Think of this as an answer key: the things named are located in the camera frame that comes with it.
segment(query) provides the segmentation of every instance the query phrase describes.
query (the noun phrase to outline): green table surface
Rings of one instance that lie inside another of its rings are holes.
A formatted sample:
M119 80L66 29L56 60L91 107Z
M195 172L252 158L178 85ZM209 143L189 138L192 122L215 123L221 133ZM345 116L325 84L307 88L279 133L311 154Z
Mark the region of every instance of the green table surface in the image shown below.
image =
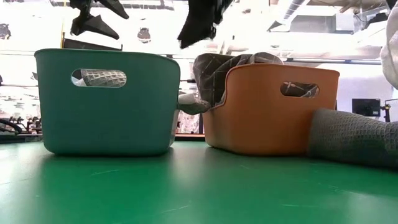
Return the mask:
M1 224L398 223L398 173L176 142L160 157L0 146Z

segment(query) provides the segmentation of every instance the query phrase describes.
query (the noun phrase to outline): teal plastic basket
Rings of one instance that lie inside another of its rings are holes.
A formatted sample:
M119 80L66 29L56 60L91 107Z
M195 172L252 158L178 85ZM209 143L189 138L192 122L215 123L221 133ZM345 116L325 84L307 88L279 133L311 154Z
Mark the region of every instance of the teal plastic basket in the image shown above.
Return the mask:
M55 154L151 156L174 141L180 67L160 55L43 49L35 53L44 146ZM119 70L119 88L76 86L77 69Z

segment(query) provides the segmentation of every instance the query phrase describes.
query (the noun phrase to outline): basket handle hole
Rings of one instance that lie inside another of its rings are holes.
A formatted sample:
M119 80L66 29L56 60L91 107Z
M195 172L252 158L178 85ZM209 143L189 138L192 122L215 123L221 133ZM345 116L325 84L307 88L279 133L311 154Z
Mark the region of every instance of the basket handle hole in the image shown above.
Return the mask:
M314 83L283 82L280 86L280 93L290 97L315 98L319 91L319 86Z
M71 81L75 86L120 88L127 76L119 70L81 68L72 72Z

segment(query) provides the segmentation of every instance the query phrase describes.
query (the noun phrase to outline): plastic bin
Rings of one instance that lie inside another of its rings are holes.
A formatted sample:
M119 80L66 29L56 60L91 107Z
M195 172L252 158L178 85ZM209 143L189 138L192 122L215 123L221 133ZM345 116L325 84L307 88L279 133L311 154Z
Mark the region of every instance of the plastic bin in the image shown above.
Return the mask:
M177 126L178 63L145 53L44 49L35 53L44 146L56 154L151 156ZM76 69L119 70L120 88L76 86Z
M247 155L305 154L314 110L333 110L339 73L288 65L252 64L226 76L226 99L203 114L206 142ZM314 83L314 98L284 96L283 82Z

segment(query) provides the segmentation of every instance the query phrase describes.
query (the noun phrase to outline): orange plastic basket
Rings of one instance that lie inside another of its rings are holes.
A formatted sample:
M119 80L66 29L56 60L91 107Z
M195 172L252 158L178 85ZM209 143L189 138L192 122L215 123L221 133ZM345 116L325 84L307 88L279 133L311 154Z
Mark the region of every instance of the orange plastic basket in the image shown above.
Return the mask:
M335 109L339 75L262 63L232 68L224 103L203 114L206 142L239 154L305 154L313 112ZM319 93L314 98L284 96L283 82L314 83Z

